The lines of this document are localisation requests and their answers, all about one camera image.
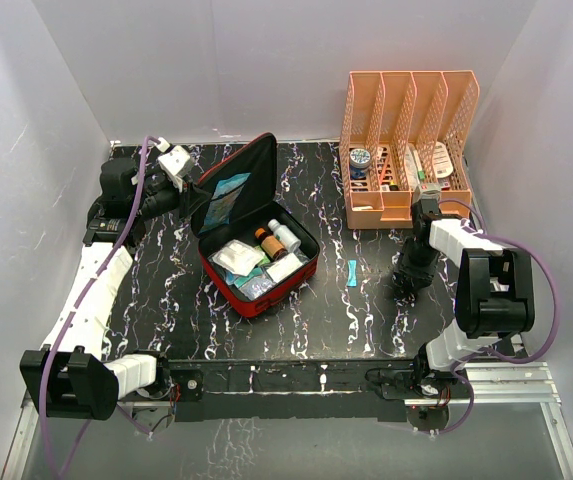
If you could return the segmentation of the blue cotton swab packet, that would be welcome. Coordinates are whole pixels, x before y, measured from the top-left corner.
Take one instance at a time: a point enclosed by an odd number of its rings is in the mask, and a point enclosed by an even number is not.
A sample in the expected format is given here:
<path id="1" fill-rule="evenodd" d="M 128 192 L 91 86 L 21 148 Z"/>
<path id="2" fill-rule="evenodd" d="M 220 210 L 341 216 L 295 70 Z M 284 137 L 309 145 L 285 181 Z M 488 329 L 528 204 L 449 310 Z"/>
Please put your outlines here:
<path id="1" fill-rule="evenodd" d="M 201 233 L 229 223 L 232 209 L 249 177 L 249 173 L 240 173 L 217 183 L 200 229 Z"/>

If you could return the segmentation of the white gauze pad packet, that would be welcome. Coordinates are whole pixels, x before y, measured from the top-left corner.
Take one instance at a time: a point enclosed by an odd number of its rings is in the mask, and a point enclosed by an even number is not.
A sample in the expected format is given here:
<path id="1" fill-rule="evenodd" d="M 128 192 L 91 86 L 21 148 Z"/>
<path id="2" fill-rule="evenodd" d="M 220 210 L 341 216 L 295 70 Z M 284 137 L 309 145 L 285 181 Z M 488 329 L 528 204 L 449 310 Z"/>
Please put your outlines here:
<path id="1" fill-rule="evenodd" d="M 209 260 L 234 275 L 247 276 L 264 257 L 263 251 L 234 239 L 212 254 Z"/>

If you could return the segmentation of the red black medicine case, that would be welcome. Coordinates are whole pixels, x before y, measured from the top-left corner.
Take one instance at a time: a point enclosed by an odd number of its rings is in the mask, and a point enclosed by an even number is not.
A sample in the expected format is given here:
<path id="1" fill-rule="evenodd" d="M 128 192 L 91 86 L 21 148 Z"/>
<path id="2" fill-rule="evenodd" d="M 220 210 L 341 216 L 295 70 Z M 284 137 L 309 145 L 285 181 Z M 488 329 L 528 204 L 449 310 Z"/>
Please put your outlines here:
<path id="1" fill-rule="evenodd" d="M 304 284 L 317 270 L 320 245 L 312 234 L 275 199 L 277 189 L 277 140 L 265 133 L 241 147 L 232 155 L 211 167 L 199 179 L 197 186 L 212 194 L 220 180 L 236 174 L 249 173 L 245 186 L 232 209 L 228 224 L 201 233 L 208 204 L 202 205 L 191 217 L 191 229 L 198 238 L 198 252 L 208 276 L 243 317 L 253 318 L 285 300 L 290 293 Z M 278 220 L 300 240 L 295 251 L 304 265 L 292 275 L 276 284 L 272 290 L 255 301 L 248 300 L 238 288 L 227 285 L 225 269 L 212 263 L 209 257 L 231 240 L 258 246 L 254 233 L 258 228 L 268 229 L 268 222 Z"/>

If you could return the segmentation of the brown bottle orange cap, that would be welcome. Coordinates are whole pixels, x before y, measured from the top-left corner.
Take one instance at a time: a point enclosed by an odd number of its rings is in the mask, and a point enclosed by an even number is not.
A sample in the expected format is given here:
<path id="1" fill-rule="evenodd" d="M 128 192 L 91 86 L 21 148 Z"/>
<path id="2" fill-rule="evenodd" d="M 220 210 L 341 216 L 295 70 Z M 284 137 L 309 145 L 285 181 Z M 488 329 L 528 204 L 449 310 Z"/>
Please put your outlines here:
<path id="1" fill-rule="evenodd" d="M 288 254 L 285 246 L 268 230 L 258 228 L 255 231 L 254 236 L 259 242 L 262 250 L 272 261 L 279 260 Z"/>

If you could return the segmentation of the clear bag blue mask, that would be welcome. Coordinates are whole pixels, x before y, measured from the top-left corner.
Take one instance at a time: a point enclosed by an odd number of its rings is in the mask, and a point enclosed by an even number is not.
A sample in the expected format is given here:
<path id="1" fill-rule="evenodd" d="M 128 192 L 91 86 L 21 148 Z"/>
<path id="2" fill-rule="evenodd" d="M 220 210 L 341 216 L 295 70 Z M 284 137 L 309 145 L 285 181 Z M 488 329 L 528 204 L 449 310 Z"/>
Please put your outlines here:
<path id="1" fill-rule="evenodd" d="M 250 301 L 255 301 L 272 290 L 275 283 L 269 276 L 261 275 L 248 280 L 242 285 L 240 292 Z"/>

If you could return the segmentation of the white plastic bottle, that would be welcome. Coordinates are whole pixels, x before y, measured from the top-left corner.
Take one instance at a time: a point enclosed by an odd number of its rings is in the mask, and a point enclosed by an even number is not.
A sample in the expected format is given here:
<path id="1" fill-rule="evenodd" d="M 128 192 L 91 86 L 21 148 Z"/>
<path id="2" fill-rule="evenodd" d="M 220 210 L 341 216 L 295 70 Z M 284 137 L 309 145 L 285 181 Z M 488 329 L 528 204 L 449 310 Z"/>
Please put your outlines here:
<path id="1" fill-rule="evenodd" d="M 272 219 L 268 222 L 268 227 L 289 253 L 295 252 L 300 247 L 301 240 L 286 225 Z"/>

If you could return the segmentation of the clear bag white gauze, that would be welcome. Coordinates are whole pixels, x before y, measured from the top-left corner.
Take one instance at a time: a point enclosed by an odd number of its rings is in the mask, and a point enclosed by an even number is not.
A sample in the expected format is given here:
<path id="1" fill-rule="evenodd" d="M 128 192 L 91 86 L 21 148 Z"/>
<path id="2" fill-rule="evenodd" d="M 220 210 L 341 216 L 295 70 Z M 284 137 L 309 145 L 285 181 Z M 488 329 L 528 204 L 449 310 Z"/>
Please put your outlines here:
<path id="1" fill-rule="evenodd" d="M 266 273 L 274 283 L 278 284 L 299 270 L 303 265 L 304 263 L 295 253 L 288 253 L 268 266 Z"/>

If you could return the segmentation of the clear bag blue bandage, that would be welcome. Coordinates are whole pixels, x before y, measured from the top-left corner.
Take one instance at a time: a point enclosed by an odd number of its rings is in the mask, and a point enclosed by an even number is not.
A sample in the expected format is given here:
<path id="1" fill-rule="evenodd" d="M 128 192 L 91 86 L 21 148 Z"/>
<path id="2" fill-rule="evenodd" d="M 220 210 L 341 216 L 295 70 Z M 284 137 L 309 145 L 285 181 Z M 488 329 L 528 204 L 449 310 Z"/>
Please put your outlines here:
<path id="1" fill-rule="evenodd" d="M 256 277 L 256 276 L 261 276 L 261 275 L 265 275 L 264 271 L 261 268 L 255 268 L 253 269 L 248 275 L 243 276 L 243 275 L 236 275 L 230 272 L 227 272 L 225 274 L 225 281 L 227 285 L 232 285 L 235 286 L 236 288 L 240 288 L 242 285 L 244 285 L 248 280 Z"/>

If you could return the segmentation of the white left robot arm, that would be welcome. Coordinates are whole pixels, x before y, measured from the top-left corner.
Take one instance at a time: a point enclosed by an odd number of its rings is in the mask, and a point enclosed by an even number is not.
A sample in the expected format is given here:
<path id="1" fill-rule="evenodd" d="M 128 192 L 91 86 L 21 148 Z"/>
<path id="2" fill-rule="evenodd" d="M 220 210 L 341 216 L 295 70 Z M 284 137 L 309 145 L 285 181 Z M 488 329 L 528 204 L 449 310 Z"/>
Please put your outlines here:
<path id="1" fill-rule="evenodd" d="M 42 346 L 20 360 L 41 419 L 107 420 L 133 392 L 152 399 L 170 392 L 173 376 L 159 355 L 127 354 L 105 363 L 102 344 L 146 222 L 171 211 L 188 217 L 209 200 L 188 178 L 192 164 L 183 147 L 146 138 L 138 159 L 113 158 L 102 165 L 101 193 L 87 214 L 72 288 Z"/>

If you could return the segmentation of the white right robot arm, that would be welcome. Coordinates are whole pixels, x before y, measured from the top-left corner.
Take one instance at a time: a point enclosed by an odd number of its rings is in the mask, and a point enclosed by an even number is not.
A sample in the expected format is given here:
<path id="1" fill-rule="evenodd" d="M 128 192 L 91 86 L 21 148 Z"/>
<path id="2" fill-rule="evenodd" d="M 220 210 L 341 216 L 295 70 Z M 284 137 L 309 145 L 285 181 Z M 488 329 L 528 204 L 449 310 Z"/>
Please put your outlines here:
<path id="1" fill-rule="evenodd" d="M 531 330 L 535 320 L 531 255 L 501 246 L 454 214 L 444 214 L 435 199 L 415 200 L 411 207 L 413 235 L 405 240 L 393 279 L 404 295 L 432 284 L 440 255 L 459 269 L 455 319 L 435 339 L 422 345 L 412 367 L 392 374 L 382 389 L 391 399 L 442 393 L 455 382 L 454 373 L 467 359 L 483 353 L 505 362 L 526 364 L 492 346 Z"/>

